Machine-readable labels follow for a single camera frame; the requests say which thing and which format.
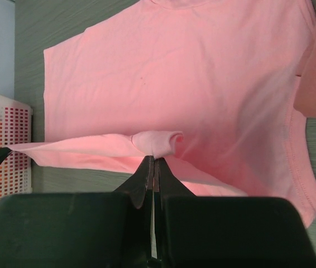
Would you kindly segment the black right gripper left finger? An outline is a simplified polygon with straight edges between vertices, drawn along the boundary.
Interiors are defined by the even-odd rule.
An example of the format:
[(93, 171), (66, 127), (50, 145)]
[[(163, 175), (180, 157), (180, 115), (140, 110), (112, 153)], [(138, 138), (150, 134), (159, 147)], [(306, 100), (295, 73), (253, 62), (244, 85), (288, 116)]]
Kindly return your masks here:
[(154, 158), (113, 192), (0, 200), (0, 267), (147, 267)]

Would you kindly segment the light pink t shirt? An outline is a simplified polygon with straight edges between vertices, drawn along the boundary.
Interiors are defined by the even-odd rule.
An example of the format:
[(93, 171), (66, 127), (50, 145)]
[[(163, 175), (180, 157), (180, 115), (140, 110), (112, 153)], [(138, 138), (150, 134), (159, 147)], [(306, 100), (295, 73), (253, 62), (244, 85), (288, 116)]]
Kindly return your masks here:
[(306, 226), (316, 179), (293, 107), (310, 1), (139, 1), (44, 51), (40, 166), (134, 173), (163, 157), (203, 196), (282, 197)]

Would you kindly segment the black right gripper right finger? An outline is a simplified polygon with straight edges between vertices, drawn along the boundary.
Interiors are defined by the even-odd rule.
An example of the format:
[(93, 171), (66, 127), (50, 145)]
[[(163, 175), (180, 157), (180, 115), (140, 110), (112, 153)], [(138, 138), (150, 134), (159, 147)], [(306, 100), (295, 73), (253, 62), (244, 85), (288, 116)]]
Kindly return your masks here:
[(162, 267), (316, 267), (301, 217), (286, 199), (198, 197), (154, 163), (157, 257)]

